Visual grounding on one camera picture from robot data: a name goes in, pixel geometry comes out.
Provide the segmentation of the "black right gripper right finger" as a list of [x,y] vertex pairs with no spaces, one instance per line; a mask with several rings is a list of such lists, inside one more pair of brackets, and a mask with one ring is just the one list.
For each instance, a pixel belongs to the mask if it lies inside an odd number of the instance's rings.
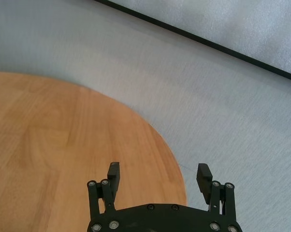
[[235,217],[235,198],[234,185],[232,183],[225,183],[213,180],[212,173],[205,163],[199,163],[197,169],[196,180],[203,194],[205,203],[208,205],[208,211],[227,217]]

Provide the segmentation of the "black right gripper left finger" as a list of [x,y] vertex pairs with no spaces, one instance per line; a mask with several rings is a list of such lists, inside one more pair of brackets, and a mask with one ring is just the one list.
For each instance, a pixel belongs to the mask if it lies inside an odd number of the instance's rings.
[[100,214],[99,199],[104,203],[104,212],[115,211],[115,199],[120,181],[119,162],[111,162],[107,173],[107,178],[96,182],[90,180],[87,182],[89,210],[91,216]]

